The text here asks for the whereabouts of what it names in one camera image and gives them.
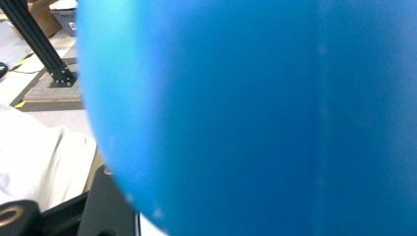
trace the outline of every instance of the metal bolt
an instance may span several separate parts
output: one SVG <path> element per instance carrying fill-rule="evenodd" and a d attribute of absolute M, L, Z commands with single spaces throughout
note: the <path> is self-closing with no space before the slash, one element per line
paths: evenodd
<path fill-rule="evenodd" d="M 104 169 L 104 174 L 106 175 L 112 175 L 113 173 L 111 173 L 111 171 L 108 168 Z"/>
<path fill-rule="evenodd" d="M 9 206 L 0 210 L 0 227 L 8 225 L 22 216 L 25 208 L 22 206 Z"/>

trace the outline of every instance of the white fabric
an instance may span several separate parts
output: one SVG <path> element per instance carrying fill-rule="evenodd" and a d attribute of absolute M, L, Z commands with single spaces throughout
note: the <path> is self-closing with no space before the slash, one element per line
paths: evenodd
<path fill-rule="evenodd" d="M 93 138 L 0 104 L 0 205 L 34 200 L 44 211 L 81 194 L 95 148 Z"/>

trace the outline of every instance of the black object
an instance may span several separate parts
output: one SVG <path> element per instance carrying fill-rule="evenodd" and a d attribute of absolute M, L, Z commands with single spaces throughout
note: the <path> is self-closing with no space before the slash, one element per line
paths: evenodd
<path fill-rule="evenodd" d="M 10 202 L 0 206 L 0 235 L 40 236 L 40 211 L 33 201 Z"/>
<path fill-rule="evenodd" d="M 78 236 L 141 235 L 139 219 L 110 175 L 105 166 L 95 171 Z"/>
<path fill-rule="evenodd" d="M 1 236 L 140 236 L 139 225 L 104 166 L 89 192 L 44 213 L 33 201 L 0 206 Z"/>
<path fill-rule="evenodd" d="M 3 62 L 0 62 L 0 79 L 2 79 L 8 71 L 9 71 L 9 68 L 7 67 L 7 65 L 4 64 Z"/>
<path fill-rule="evenodd" d="M 76 77 L 59 57 L 23 1 L 0 0 L 0 8 L 45 66 L 58 87 L 71 87 Z"/>

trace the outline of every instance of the floor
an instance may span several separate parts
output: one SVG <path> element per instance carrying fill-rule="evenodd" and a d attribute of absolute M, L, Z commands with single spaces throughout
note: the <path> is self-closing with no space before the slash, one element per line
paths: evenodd
<path fill-rule="evenodd" d="M 6 22 L 0 23 L 0 31 L 0 61 L 6 63 L 9 68 L 13 68 L 20 63 L 31 50 L 24 40 L 19 39 L 16 36 Z M 68 36 L 63 29 L 50 37 L 49 40 L 61 58 L 69 53 L 70 49 L 76 44 L 76 39 Z M 28 73 L 42 69 L 42 63 L 36 55 L 32 55 L 17 70 Z M 28 87 L 35 76 L 36 73 L 22 74 L 9 72 L 4 78 L 0 79 L 0 103 L 11 105 Z M 31 111 L 26 113 L 47 127 L 62 125 L 68 127 L 72 132 L 82 133 L 86 136 L 93 137 L 88 115 L 84 109 Z M 164 235 L 142 216 L 141 230 L 143 236 Z"/>

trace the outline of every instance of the blue balloon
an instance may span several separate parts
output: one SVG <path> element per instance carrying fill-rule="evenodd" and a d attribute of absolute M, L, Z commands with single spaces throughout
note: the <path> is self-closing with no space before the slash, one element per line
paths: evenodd
<path fill-rule="evenodd" d="M 415 1 L 80 1 L 85 106 L 170 235 L 417 233 Z"/>

